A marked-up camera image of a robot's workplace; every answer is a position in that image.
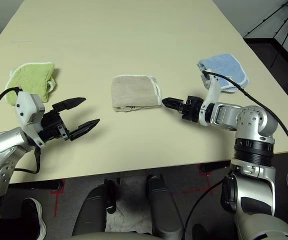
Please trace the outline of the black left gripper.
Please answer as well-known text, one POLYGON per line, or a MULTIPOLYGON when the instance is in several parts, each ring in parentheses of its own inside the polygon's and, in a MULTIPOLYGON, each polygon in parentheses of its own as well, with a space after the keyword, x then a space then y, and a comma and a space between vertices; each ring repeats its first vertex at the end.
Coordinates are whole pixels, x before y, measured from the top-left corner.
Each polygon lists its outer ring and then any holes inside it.
POLYGON ((70 139, 73 141, 91 131, 100 122, 99 118, 88 121, 80 125, 76 130, 69 132, 59 114, 63 110, 69 110, 78 106, 85 100, 86 98, 84 97, 75 97, 53 104, 53 110, 45 113, 41 120, 42 130, 40 131, 40 138, 44 142, 55 138, 70 139))

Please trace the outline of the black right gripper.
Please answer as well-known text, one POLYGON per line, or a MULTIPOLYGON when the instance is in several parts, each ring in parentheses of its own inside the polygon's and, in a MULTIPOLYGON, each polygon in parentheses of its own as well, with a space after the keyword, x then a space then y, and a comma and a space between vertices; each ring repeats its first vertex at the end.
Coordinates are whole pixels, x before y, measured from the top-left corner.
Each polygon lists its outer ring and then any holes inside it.
POLYGON ((202 98, 190 95, 185 104, 183 104, 183 100, 173 97, 162 99, 165 107, 181 112, 182 119, 195 123, 199 121, 199 112, 203 102, 204 100, 202 98))

